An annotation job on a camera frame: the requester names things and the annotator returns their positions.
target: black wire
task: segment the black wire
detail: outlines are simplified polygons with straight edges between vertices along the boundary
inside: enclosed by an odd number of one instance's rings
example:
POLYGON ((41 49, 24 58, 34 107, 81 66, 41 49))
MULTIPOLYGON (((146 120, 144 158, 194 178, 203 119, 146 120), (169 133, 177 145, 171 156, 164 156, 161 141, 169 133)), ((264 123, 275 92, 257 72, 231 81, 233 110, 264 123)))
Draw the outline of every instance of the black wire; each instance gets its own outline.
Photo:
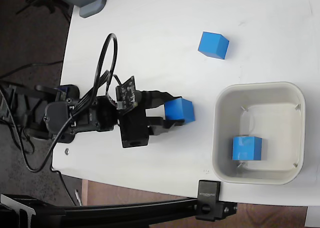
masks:
POLYGON ((72 114, 74 116, 77 116, 81 112, 85 111, 93 104, 93 102, 95 101, 95 99, 97 97, 99 87, 101 87, 105 82, 106 82, 106 91, 108 91, 110 83, 111 83, 111 79, 113 77, 113 72, 115 70, 117 55, 118 55, 117 37, 114 33, 111 33, 107 36, 107 38, 105 39, 105 42, 103 44, 103 47, 102 47, 102 50, 100 53, 100 57, 98 60, 98 64, 96 67, 96 71, 95 71, 93 87, 91 90, 88 91, 87 94, 85 94, 85 96, 75 106, 75 108, 72 112, 72 114), (112 58, 110 72, 105 71, 104 74, 100 77, 102 66, 103 66, 103 63, 105 60, 105 56, 106 56, 106 52, 107 52, 107 49, 108 49, 108 46, 109 46, 111 39, 113 40, 113 58, 112 58))
POLYGON ((113 77, 115 78, 116 82, 118 82, 119 86, 121 86, 122 83, 121 83, 119 77, 116 74, 114 74, 113 77))
MULTIPOLYGON (((9 128, 9 131, 10 131, 10 134, 11 134, 11 138, 12 138, 12 141, 13 141, 14 145, 19 149, 19 151, 21 151, 21 147, 20 147, 20 145, 19 145, 18 142, 17 142, 17 139, 16 139, 16 137, 15 137, 14 130, 12 129, 12 125, 11 125, 9 122, 7 122, 7 121, 5 121, 5 120, 3 120, 3 119, 0 119, 0 124, 6 125, 6 126, 9 128)), ((27 155, 32 155, 32 154, 35 152, 35 146, 34 146, 34 144, 32 143, 32 141, 30 140, 30 138, 26 135, 24 128, 22 129, 22 131, 23 131, 23 134, 24 134, 24 136, 25 136, 26 141, 27 141, 27 142, 30 144, 30 146, 31 146, 31 151, 26 151, 25 153, 26 153, 27 155)))
POLYGON ((24 147, 24 144, 22 142, 22 138, 21 138, 21 135, 20 135, 20 131, 18 129, 18 126, 16 124, 16 121, 14 119, 14 116, 12 114, 12 111, 11 111, 11 108, 9 106, 9 102, 8 102, 8 99, 7 97, 5 96, 5 91, 4 89, 0 86, 0 94, 2 95, 2 98, 7 106, 7 109, 8 109, 8 113, 9 113, 9 116, 11 117, 11 121, 12 121, 12 124, 13 124, 13 127, 15 129, 15 132, 17 133, 17 137, 18 137, 18 141, 19 141, 19 145, 21 147, 21 153, 22 153, 22 157, 23 157, 23 160, 25 162, 25 165, 27 167, 27 169, 30 171, 30 172, 33 172, 33 173, 38 173, 40 172, 46 165, 50 155, 52 154, 53 150, 54 150, 54 147, 56 146, 58 140, 60 139, 60 137, 62 136, 63 132, 65 131, 65 129, 67 128, 67 126, 71 123, 71 121, 73 120, 73 116, 70 116, 70 118, 64 123, 64 125, 62 126, 62 128, 60 129, 60 131, 58 132, 58 134, 56 135, 56 137, 54 138, 52 144, 50 145, 50 148, 49 148, 49 151, 47 152, 42 164, 38 167, 38 168, 32 168, 28 162, 28 159, 27 159, 27 155, 26 155, 26 151, 25 151, 25 147, 24 147))
POLYGON ((59 63, 62 63, 64 62, 63 60, 59 60, 59 61, 55 61, 55 62, 52 62, 52 63, 31 63, 31 64, 25 64, 23 66, 20 66, 8 73, 5 73, 3 75, 0 75, 0 79, 3 79, 3 78, 6 78, 8 76, 11 76, 12 74, 16 73, 16 72, 19 72, 21 70, 24 70, 26 68, 30 68, 30 67, 45 67, 45 66, 53 66, 53 65, 56 65, 56 64, 59 64, 59 63))
POLYGON ((51 171, 52 173, 56 173, 56 174, 59 175, 60 180, 61 180, 61 183, 62 183, 62 186, 63 186, 66 194, 68 195, 68 197, 69 197, 70 201, 72 202, 72 204, 73 204, 74 206, 76 206, 76 203, 75 203, 74 199, 72 198, 72 196, 71 196, 71 194, 70 194, 70 192, 69 192, 69 190, 68 190, 68 188, 67 188, 67 186, 66 186, 65 180, 64 180, 61 172, 60 172, 59 170, 54 170, 53 167, 52 167, 52 164, 50 165, 50 171, 51 171))

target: blue cube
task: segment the blue cube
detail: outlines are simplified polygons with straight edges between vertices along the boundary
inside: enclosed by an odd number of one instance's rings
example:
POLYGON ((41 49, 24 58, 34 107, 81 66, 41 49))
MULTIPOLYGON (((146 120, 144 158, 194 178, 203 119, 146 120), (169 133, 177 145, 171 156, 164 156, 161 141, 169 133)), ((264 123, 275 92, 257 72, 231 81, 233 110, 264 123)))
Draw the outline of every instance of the blue cube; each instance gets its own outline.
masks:
POLYGON ((255 136, 233 138, 232 160, 261 161, 262 139, 255 136))
POLYGON ((221 34, 203 32, 198 51, 207 57, 224 60, 226 57, 229 41, 221 34))
POLYGON ((178 98, 164 103, 166 120, 184 120, 184 123, 194 122, 194 106, 191 101, 178 98))

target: dark carpet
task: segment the dark carpet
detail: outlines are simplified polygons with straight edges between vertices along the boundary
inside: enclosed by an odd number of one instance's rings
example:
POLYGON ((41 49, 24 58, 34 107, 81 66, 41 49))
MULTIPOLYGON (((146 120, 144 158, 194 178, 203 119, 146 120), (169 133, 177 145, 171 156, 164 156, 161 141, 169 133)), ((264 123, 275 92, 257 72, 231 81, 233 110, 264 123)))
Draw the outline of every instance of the dark carpet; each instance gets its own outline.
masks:
MULTIPOLYGON (((0 0, 0 76, 25 64, 64 58, 69 23, 60 10, 50 14, 44 6, 30 7, 16 15, 24 5, 25 0, 0 0)), ((61 70, 62 64, 32 67, 5 80, 29 88, 56 87, 60 84, 61 70)), ((29 160, 33 167, 38 167, 50 141, 34 144, 36 150, 29 160)), ((0 194, 29 195, 53 205, 71 205, 59 176, 50 172, 49 163, 40 173, 29 172, 8 128, 0 125, 0 194)), ((68 176, 64 179, 73 197, 75 189, 81 192, 80 179, 68 176)))

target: white plastic container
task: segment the white plastic container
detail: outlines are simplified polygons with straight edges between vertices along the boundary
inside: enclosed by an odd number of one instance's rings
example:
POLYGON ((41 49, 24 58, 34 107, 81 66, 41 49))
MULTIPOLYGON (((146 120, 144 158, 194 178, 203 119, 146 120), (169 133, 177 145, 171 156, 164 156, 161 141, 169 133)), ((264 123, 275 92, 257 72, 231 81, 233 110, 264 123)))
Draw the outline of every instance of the white plastic container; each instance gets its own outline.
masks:
POLYGON ((289 82, 227 87, 214 109, 212 165, 224 182, 283 185, 304 162, 306 101, 289 82), (232 160, 233 137, 262 138, 261 160, 232 160))

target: metal clamp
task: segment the metal clamp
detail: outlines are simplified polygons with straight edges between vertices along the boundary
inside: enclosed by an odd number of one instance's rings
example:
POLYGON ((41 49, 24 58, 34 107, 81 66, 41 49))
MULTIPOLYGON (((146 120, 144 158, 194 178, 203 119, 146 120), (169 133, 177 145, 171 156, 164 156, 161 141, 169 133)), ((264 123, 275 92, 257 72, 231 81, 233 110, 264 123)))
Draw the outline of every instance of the metal clamp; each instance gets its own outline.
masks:
POLYGON ((237 203, 219 201, 220 184, 220 181, 199 181, 195 215, 197 220, 214 222, 237 213, 237 203))

